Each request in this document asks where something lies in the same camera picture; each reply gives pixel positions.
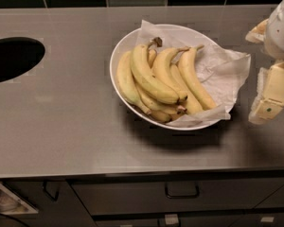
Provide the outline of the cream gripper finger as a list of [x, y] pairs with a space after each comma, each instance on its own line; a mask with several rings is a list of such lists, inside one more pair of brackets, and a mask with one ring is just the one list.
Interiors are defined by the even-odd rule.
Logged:
[[256, 125], [273, 120], [284, 109], [284, 61], [276, 61], [269, 69], [261, 67], [257, 75], [257, 96], [249, 113]]
[[263, 43], [265, 39], [265, 31], [268, 20], [265, 19], [255, 27], [253, 27], [245, 36], [245, 40], [250, 43], [259, 44]]

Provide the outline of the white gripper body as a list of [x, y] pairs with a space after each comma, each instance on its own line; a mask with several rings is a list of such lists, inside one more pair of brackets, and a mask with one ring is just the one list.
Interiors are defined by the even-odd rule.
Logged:
[[268, 19], [264, 34], [264, 49], [271, 57], [284, 60], [284, 0]]

